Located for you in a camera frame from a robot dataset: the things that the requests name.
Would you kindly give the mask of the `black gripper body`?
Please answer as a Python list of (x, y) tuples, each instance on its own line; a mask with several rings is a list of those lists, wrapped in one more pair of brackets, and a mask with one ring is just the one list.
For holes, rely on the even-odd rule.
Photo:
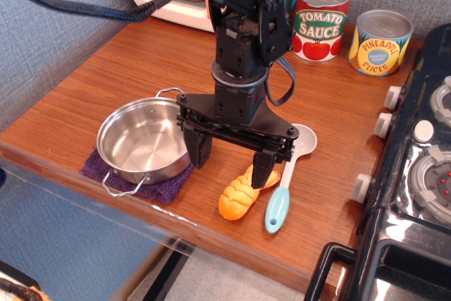
[(182, 128), (192, 126), (213, 138), (256, 152), (269, 151), (274, 163), (289, 161), (299, 131), (269, 108), (268, 69), (249, 78), (223, 69), (211, 71), (214, 94), (184, 94), (176, 99)]

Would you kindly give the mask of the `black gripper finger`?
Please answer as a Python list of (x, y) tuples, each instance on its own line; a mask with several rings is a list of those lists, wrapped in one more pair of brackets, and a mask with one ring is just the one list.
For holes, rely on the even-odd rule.
[(202, 168), (211, 154), (212, 136), (192, 126), (185, 126), (183, 137), (191, 163)]
[(263, 188), (274, 167), (274, 155), (269, 151), (256, 152), (253, 158), (252, 187)]

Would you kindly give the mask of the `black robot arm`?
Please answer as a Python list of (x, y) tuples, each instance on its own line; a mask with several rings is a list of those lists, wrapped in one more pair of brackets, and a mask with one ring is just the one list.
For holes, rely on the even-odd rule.
[(286, 65), (295, 32), (285, 0), (207, 1), (216, 35), (215, 92), (177, 97), (185, 145), (197, 167), (206, 163), (216, 138), (253, 150), (252, 186), (262, 188), (275, 164), (291, 158), (299, 135), (272, 111), (292, 90), (274, 99), (268, 84), (272, 65)]

